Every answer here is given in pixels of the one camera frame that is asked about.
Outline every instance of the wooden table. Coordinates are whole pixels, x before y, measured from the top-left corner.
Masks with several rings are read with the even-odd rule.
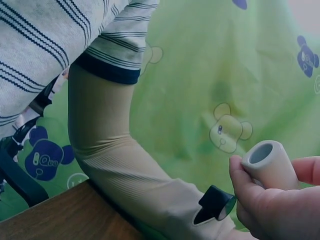
[[[89,182],[0,222],[0,240],[143,240]]]

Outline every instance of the compression sleeve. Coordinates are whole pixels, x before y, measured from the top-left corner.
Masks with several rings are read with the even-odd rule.
[[[89,178],[126,212],[171,240],[223,240],[229,217],[194,225],[203,193],[172,179],[130,136],[134,86],[107,81],[71,66],[69,137]]]

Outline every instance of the shirt sleeve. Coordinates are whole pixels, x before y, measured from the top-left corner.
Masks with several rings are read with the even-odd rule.
[[[130,0],[119,13],[119,7],[107,8],[108,18],[115,17],[86,51],[75,61],[88,72],[120,84],[136,84],[146,48],[151,15],[159,0]]]

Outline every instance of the bear face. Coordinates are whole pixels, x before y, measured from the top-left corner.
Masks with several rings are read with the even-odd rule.
[[[156,64],[160,62],[163,57],[163,50],[160,47],[151,47],[148,43],[145,46],[145,51],[143,54],[143,61],[141,64],[140,76],[146,71],[148,64]]]
[[[231,115],[222,116],[211,128],[209,136],[212,143],[226,153],[237,149],[237,141],[241,136],[243,126]]]
[[[48,140],[47,130],[42,126],[31,130],[29,142],[33,149],[25,158],[24,166],[28,174],[37,180],[52,180],[59,165],[68,165],[75,158],[70,145],[60,147]]]
[[[301,47],[301,50],[297,56],[298,64],[304,74],[311,78],[314,68],[319,67],[319,57],[308,47],[306,39],[303,36],[298,36],[297,42]]]
[[[233,153],[237,149],[239,139],[247,140],[251,137],[253,128],[247,122],[240,122],[231,115],[231,108],[227,103],[219,104],[213,112],[216,123],[209,131],[211,142],[225,153]]]
[[[246,10],[248,8],[247,0],[232,0],[232,2],[239,8]]]

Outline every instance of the tape roll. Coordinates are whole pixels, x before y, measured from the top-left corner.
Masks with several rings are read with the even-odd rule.
[[[294,167],[280,142],[259,142],[242,158],[242,166],[265,189],[300,189]]]

